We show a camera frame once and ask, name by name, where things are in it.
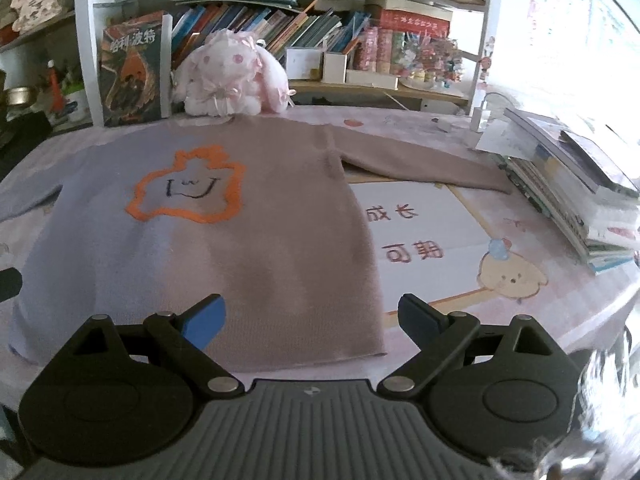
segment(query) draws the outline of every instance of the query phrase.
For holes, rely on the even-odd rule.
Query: blue-gray sleeve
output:
[[[63,158],[0,192],[0,222],[26,213],[59,192],[65,181],[79,171],[88,150]]]

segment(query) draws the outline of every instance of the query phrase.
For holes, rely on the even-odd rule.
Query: silver screw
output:
[[[229,394],[238,389],[240,383],[233,377],[215,377],[207,383],[207,386],[217,394]]]
[[[382,385],[390,392],[400,393],[413,390],[415,383],[409,377],[396,375],[386,378]]]

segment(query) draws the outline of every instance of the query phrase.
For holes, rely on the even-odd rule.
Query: paper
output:
[[[476,144],[476,150],[533,160],[537,140],[511,121],[495,120]]]
[[[490,237],[446,186],[351,184],[372,233],[386,312],[403,294],[436,301],[481,288]]]
[[[288,48],[286,71],[289,79],[318,79],[321,48]]]

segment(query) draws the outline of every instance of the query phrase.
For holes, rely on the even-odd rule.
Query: orange spot on tablecloth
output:
[[[344,124],[350,126],[351,128],[357,128],[358,126],[362,126],[364,123],[357,121],[356,119],[345,119]]]

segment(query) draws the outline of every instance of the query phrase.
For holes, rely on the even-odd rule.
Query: sweater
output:
[[[59,193],[22,269],[9,345],[40,365],[93,314],[140,323],[211,293],[205,352],[233,371],[383,352],[372,242],[341,162],[507,191],[497,168],[346,128],[236,116],[153,124],[0,194],[0,221]]]

